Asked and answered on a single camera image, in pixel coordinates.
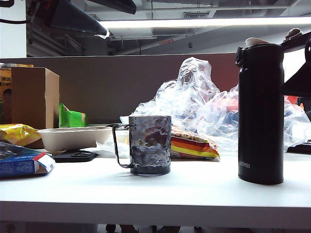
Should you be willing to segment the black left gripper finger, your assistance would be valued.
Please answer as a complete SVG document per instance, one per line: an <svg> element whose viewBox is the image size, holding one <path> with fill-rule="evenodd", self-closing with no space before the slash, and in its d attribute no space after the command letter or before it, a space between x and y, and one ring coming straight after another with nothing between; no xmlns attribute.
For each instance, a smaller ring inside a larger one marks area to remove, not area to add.
<svg viewBox="0 0 311 233"><path fill-rule="evenodd" d="M132 0L90 0L90 1L132 15L134 15L137 10L137 6Z"/></svg>

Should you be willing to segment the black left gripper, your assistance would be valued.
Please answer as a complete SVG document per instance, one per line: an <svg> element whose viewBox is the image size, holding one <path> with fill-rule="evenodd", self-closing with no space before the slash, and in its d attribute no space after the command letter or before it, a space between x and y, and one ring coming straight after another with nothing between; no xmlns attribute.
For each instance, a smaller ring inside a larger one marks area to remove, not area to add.
<svg viewBox="0 0 311 233"><path fill-rule="evenodd" d="M31 24L89 33L102 38L109 30L70 0L28 0L27 19Z"/></svg>

